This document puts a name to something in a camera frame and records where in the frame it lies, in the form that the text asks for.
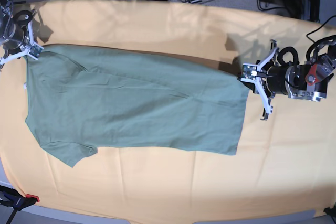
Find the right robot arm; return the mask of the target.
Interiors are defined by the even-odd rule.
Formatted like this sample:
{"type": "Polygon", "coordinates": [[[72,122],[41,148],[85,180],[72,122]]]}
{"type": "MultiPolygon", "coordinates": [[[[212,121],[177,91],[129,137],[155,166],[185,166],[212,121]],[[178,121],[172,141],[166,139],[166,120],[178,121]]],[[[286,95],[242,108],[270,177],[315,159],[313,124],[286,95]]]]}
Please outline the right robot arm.
{"type": "Polygon", "coordinates": [[[1,68],[14,59],[30,57],[37,60],[44,49],[35,42],[33,18],[35,11],[21,10],[13,14],[14,0],[1,0],[1,68]]]}

